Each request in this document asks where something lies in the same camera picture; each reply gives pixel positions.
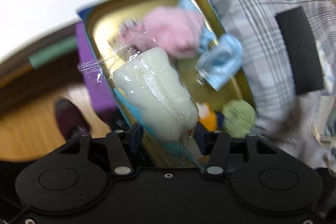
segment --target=pink cloth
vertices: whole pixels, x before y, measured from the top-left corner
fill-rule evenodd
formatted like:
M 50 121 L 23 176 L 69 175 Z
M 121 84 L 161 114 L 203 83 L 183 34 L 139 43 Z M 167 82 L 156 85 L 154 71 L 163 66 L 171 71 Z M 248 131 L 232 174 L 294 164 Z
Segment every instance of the pink cloth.
M 142 51 L 159 46 L 176 59 L 190 58 L 198 54 L 204 24 L 201 13 L 158 7 L 123 33 L 121 38 L 125 43 L 135 43 Z M 136 33 L 141 35 L 134 39 Z

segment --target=gold tin tray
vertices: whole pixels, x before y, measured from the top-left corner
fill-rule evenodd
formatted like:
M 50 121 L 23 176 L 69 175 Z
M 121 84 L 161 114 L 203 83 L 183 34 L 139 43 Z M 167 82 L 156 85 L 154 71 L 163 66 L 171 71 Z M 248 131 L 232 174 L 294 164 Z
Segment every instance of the gold tin tray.
M 204 15 L 209 30 L 220 37 L 224 33 L 224 29 L 208 0 L 191 1 Z M 117 36 L 118 29 L 125 20 L 132 18 L 141 20 L 157 6 L 176 6 L 178 2 L 179 0 L 108 0 L 95 6 L 87 18 L 86 32 L 96 57 L 101 58 L 108 52 L 109 41 Z M 177 66 L 181 79 L 188 88 L 194 102 L 209 102 L 215 111 L 220 111 L 222 106 L 232 99 L 242 99 L 253 105 L 251 92 L 242 70 L 220 91 L 216 92 L 208 84 L 200 85 L 197 82 L 197 72 L 195 70 L 197 59 L 198 57 L 181 60 Z M 113 71 L 123 63 L 124 61 L 121 59 L 118 62 L 114 58 L 107 60 L 106 66 L 109 68 L 109 74 L 112 76 Z M 113 80 L 110 80 L 109 84 L 112 88 L 114 87 Z M 126 115 L 129 113 L 125 108 L 123 111 Z M 128 114 L 128 118 L 131 122 L 134 122 L 130 114 Z M 150 138 L 148 134 L 146 134 L 146 138 L 147 140 L 144 141 L 148 143 L 143 145 L 159 167 L 178 167 L 178 163 L 169 159 L 165 150 L 157 147 L 158 143 L 155 140 Z

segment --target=checkered cloth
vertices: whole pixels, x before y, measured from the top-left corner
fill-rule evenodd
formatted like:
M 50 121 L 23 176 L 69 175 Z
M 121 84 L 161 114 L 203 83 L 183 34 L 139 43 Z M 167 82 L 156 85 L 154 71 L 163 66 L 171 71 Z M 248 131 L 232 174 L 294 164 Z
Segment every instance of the checkered cloth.
M 330 156 L 330 151 L 321 148 L 310 133 L 325 91 L 296 96 L 288 53 L 274 16 L 302 6 L 335 76 L 336 12 L 331 0 L 209 1 L 226 32 L 242 43 L 243 70 L 258 113 L 254 131 L 311 167 L 325 167 L 322 155 Z

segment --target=dark maroon shoe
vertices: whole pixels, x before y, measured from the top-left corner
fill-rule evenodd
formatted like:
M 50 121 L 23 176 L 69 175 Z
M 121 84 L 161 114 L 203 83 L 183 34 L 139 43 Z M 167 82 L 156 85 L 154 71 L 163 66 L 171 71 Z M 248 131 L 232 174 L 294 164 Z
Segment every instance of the dark maroon shoe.
M 66 140 L 90 135 L 90 125 L 70 100 L 60 99 L 55 103 L 55 117 L 59 131 Z

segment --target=orange object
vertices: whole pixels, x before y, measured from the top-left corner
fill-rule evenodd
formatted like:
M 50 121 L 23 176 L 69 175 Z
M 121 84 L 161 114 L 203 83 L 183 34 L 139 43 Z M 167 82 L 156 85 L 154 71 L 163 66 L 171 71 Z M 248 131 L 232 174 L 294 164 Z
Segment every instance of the orange object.
M 208 131 L 217 130 L 217 115 L 211 110 L 209 103 L 197 104 L 199 109 L 199 121 Z

